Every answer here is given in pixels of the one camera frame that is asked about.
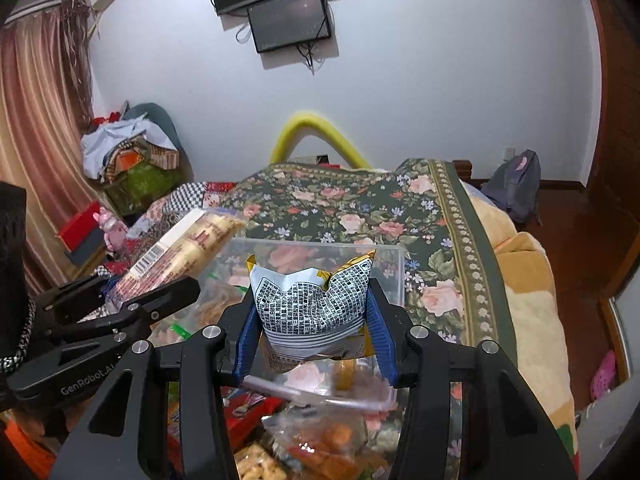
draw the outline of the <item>plastic container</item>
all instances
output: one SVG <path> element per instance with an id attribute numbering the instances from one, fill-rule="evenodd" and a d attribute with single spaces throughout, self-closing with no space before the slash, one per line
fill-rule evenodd
<path id="1" fill-rule="evenodd" d="M 242 301 L 249 287 L 246 259 L 255 254 L 257 264 L 281 274 L 314 267 L 334 271 L 342 264 L 376 249 L 370 276 L 377 278 L 392 304 L 404 305 L 404 252 L 399 246 L 321 244 L 232 238 L 198 277 L 198 301 L 163 319 L 149 337 L 154 346 L 184 340 L 202 327 L 214 324 L 223 310 Z M 331 359 L 305 363 L 286 374 L 276 374 L 261 351 L 242 386 L 297 404 L 330 404 L 366 413 L 388 412 L 396 406 L 396 390 L 380 374 L 375 357 L 355 360 L 351 387 L 338 389 L 343 362 Z"/>
<path id="2" fill-rule="evenodd" d="M 214 277 L 229 285 L 249 287 L 246 259 L 255 254 L 261 267 L 290 274 L 313 267 L 334 272 L 347 261 L 376 250 L 370 276 L 380 282 L 391 304 L 404 306 L 404 249 L 390 245 L 322 244 L 232 238 L 201 274 L 205 281 Z"/>

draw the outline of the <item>blue gripper pad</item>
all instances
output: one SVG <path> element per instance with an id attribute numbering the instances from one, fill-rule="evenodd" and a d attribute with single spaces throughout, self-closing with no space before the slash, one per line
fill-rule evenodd
<path id="1" fill-rule="evenodd" d="M 261 333 L 262 322 L 260 321 L 260 316 L 258 316 L 254 301 L 251 304 L 251 310 L 246 317 L 246 322 L 242 327 L 242 332 L 236 345 L 236 365 L 234 366 L 233 375 L 238 384 L 249 374 L 258 349 Z"/>
<path id="2" fill-rule="evenodd" d="M 391 338 L 376 301 L 376 296 L 370 287 L 367 289 L 365 321 L 367 322 L 373 349 L 376 351 L 380 372 L 382 372 L 382 375 L 389 381 L 391 386 L 396 386 L 399 376 L 398 368 L 396 367 L 396 344 Z"/>

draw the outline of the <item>striped curtain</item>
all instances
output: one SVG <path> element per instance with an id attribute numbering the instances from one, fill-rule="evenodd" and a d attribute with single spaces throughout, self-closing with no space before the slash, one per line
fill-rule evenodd
<path id="1" fill-rule="evenodd" d="M 0 29 L 0 180 L 27 190 L 24 252 L 31 294 L 64 283 L 76 268 L 56 238 L 97 193 L 82 174 L 79 140 L 90 120 L 90 86 L 78 81 L 86 17 L 69 24 L 62 6 Z M 73 30 L 75 37 L 69 36 Z"/>

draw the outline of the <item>wooden door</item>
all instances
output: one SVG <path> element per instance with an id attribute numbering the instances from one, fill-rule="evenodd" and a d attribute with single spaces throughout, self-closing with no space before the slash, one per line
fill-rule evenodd
<path id="1" fill-rule="evenodd" d="M 640 222 L 640 45 L 611 0 L 592 0 L 602 56 L 602 111 L 590 196 Z"/>

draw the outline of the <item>pink stuffed toy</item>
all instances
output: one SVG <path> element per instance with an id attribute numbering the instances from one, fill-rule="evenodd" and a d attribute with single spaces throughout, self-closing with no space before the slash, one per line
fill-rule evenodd
<path id="1" fill-rule="evenodd" d="M 606 394 L 616 377 L 616 354 L 609 350 L 604 356 L 600 368 L 591 380 L 591 400 L 598 400 Z"/>
<path id="2" fill-rule="evenodd" d="M 129 228 L 107 208 L 101 207 L 100 214 L 94 213 L 94 219 L 104 231 L 104 243 L 112 253 L 121 250 Z"/>

